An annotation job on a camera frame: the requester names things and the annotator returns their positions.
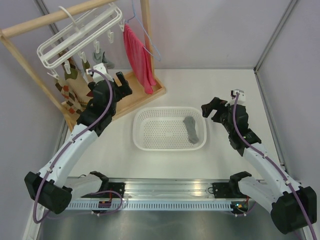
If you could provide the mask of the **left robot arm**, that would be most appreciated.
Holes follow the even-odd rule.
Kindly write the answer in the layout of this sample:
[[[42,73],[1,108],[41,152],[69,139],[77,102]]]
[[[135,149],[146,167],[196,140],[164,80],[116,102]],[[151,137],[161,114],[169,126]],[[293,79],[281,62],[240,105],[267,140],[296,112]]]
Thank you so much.
[[[67,178],[86,149],[112,122],[117,103],[133,91],[121,71],[116,73],[120,85],[98,70],[89,69],[89,73],[100,79],[89,83],[93,97],[77,119],[70,137],[44,167],[36,173],[28,172],[24,178],[34,209],[42,205],[60,214],[72,200],[93,193],[103,198],[109,193],[109,179],[98,171],[91,171],[73,183],[67,183]]]

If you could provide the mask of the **grey sock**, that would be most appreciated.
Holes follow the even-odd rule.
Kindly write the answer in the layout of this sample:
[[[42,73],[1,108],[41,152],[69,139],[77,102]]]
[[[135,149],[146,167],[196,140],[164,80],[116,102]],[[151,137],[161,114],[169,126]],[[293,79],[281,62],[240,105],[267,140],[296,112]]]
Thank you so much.
[[[115,64],[106,58],[104,51],[100,51],[99,53],[94,51],[92,53],[92,59],[96,64],[104,64],[108,69],[113,69],[115,67]]]
[[[196,120],[192,116],[186,116],[183,123],[188,134],[188,141],[193,145],[197,144],[199,138],[196,131]]]

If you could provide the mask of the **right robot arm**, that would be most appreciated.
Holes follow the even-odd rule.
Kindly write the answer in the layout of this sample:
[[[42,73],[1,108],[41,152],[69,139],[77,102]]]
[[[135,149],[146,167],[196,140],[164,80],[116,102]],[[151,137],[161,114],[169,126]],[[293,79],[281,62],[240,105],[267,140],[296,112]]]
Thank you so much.
[[[271,220],[282,234],[309,227],[313,239],[317,222],[317,194],[312,187],[303,187],[275,163],[261,139],[249,127],[246,107],[235,97],[227,102],[214,97],[201,106],[202,116],[222,124],[230,145],[262,176],[263,183],[251,173],[242,171],[230,176],[228,191],[234,197],[248,196],[270,213]]]

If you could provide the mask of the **beige striped sock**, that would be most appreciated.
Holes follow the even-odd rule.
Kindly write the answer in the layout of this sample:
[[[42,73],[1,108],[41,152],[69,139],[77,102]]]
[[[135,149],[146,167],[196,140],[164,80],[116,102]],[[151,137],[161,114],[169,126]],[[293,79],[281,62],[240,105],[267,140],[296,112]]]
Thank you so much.
[[[89,85],[93,82],[93,77],[90,74],[87,74],[87,69],[89,69],[91,66],[88,60],[86,62],[82,60],[81,65],[82,65],[82,77],[84,79],[84,93],[87,98],[91,99],[93,97],[93,92],[89,88]]]
[[[71,67],[69,71],[64,72],[64,77],[75,92],[81,107],[84,109],[90,100],[90,97],[87,96],[90,90],[81,72]]]

